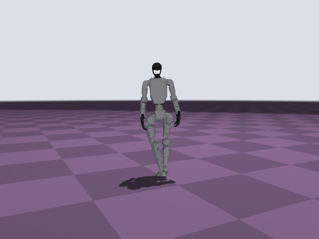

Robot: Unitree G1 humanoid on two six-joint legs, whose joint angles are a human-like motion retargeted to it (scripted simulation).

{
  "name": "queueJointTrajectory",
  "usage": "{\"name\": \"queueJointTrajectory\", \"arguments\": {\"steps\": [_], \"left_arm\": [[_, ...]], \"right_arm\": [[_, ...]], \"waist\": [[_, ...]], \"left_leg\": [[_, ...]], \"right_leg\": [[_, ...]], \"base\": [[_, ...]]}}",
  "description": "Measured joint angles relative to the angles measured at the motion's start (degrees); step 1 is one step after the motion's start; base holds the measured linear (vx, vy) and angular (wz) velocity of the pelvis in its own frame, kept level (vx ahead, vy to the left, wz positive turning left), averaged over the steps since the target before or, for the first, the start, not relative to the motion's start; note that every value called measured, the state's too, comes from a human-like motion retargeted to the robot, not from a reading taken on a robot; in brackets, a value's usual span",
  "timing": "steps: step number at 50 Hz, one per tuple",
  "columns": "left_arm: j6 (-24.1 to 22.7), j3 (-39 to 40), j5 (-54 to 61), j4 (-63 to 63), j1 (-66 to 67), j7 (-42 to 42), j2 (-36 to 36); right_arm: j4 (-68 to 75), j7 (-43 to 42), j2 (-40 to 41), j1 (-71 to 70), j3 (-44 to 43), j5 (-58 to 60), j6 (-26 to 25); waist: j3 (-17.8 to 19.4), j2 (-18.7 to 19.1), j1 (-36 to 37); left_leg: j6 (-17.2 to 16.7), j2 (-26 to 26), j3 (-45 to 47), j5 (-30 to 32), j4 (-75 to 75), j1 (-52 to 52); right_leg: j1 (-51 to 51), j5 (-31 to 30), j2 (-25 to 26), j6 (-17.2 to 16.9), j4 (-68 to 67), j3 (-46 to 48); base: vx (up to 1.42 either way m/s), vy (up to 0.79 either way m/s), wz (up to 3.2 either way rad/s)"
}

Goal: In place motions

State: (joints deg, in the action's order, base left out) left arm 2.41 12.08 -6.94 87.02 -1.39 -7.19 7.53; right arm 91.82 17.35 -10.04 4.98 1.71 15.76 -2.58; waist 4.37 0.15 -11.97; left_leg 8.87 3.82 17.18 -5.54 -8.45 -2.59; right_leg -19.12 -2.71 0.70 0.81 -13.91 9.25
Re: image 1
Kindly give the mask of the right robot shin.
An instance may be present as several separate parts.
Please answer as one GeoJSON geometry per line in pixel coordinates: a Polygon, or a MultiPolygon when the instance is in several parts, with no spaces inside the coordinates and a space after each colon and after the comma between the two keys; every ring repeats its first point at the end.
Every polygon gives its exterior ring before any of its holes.
{"type": "Polygon", "coordinates": [[[168,139],[168,146],[163,146],[163,149],[162,149],[163,166],[164,167],[165,167],[165,165],[167,166],[167,159],[168,159],[168,155],[169,155],[169,144],[170,144],[170,140],[168,139]]]}

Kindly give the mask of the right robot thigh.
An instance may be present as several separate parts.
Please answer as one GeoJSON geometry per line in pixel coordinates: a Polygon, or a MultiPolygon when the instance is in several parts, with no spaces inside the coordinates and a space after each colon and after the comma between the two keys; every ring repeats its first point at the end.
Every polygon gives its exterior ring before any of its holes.
{"type": "Polygon", "coordinates": [[[171,114],[166,113],[166,120],[163,120],[163,146],[168,146],[169,133],[171,128],[171,122],[173,121],[173,117],[171,114]]]}

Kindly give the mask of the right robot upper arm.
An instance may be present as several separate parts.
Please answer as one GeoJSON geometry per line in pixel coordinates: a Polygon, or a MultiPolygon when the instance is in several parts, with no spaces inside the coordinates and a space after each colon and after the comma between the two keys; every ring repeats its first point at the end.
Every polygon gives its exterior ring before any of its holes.
{"type": "Polygon", "coordinates": [[[175,88],[174,88],[173,80],[167,79],[167,85],[169,86],[169,91],[171,93],[170,99],[171,99],[171,101],[175,101],[176,95],[175,95],[175,88]]]}

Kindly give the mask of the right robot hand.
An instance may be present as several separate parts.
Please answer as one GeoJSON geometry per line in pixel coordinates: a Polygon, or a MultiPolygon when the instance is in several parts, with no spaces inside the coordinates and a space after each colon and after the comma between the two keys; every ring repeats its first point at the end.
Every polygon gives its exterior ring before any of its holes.
{"type": "Polygon", "coordinates": [[[177,111],[177,114],[176,114],[176,116],[177,116],[177,118],[176,118],[176,122],[174,123],[174,127],[177,127],[179,124],[180,124],[180,116],[181,116],[181,114],[180,114],[180,111],[177,111]]]}

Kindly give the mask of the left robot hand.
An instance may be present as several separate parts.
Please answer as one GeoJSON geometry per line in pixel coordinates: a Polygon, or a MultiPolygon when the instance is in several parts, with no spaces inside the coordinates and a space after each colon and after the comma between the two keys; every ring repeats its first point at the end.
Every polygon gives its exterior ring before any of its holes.
{"type": "Polygon", "coordinates": [[[142,128],[144,129],[144,130],[147,130],[147,128],[145,128],[144,127],[144,114],[141,114],[141,117],[140,117],[140,119],[141,119],[141,125],[142,125],[142,128]]]}

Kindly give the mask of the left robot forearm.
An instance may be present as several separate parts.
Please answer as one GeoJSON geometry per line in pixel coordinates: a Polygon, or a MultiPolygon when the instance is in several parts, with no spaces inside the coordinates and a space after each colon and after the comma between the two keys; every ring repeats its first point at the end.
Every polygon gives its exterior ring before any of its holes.
{"type": "MultiPolygon", "coordinates": [[[[140,109],[140,112],[141,112],[141,114],[144,114],[144,117],[145,117],[146,104],[143,103],[143,97],[141,97],[141,109],[140,109]]],[[[141,117],[141,114],[140,114],[140,117],[141,117]]]]}

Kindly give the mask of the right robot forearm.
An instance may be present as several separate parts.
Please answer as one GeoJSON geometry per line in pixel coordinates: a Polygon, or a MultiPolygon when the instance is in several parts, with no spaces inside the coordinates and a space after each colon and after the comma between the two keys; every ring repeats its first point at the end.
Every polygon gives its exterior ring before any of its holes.
{"type": "Polygon", "coordinates": [[[176,100],[174,102],[172,102],[172,103],[174,105],[175,114],[177,114],[177,111],[180,111],[180,108],[179,108],[179,105],[178,105],[178,99],[176,98],[176,100]]]}

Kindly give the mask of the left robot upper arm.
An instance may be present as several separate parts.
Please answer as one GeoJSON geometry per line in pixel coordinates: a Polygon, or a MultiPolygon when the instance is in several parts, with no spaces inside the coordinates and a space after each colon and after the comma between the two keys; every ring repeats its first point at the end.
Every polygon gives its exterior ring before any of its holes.
{"type": "Polygon", "coordinates": [[[149,81],[150,80],[143,81],[143,85],[142,85],[143,103],[146,103],[148,101],[148,98],[147,98],[147,93],[148,93],[147,86],[149,86],[149,81]]]}

